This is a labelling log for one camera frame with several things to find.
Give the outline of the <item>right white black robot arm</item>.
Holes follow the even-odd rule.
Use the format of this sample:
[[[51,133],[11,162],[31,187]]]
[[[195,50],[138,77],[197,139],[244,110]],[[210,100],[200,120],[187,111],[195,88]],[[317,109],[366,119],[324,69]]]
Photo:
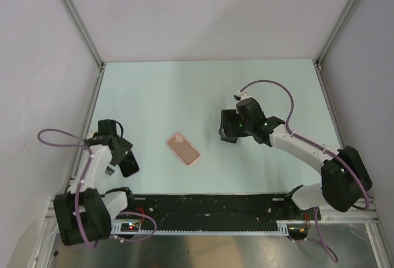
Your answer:
[[[235,144],[239,138],[252,137],[258,144],[277,148],[312,167],[321,176],[319,183],[300,185],[290,191],[284,211],[291,219],[299,219],[307,209],[329,205],[346,212],[361,198],[368,197],[372,180],[358,151],[324,147],[296,137],[286,123],[266,117],[253,98],[240,100],[234,109],[221,111],[221,140]]]

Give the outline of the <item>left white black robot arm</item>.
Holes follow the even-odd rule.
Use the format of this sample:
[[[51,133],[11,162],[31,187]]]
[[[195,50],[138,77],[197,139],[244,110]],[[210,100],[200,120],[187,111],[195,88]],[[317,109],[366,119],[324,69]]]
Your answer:
[[[116,168],[127,178],[139,171],[133,145],[116,120],[98,121],[98,129],[83,142],[85,164],[64,194],[56,195],[54,210],[62,243],[95,247],[110,237],[112,220],[132,217],[136,202],[129,187],[105,186]]]

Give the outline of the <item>pink phone case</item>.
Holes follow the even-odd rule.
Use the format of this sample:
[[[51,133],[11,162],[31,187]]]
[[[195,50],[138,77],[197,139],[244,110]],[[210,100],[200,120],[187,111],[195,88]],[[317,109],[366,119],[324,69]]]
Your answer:
[[[179,132],[170,137],[166,144],[185,166],[191,166],[200,158],[197,149]]]

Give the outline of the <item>black phone purple edge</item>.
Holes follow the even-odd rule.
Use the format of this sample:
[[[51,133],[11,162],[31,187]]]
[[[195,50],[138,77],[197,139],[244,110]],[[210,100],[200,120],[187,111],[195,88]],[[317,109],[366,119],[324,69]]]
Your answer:
[[[119,168],[123,177],[130,177],[131,175],[139,172],[140,168],[132,150],[129,150],[126,153],[125,157],[119,163]]]

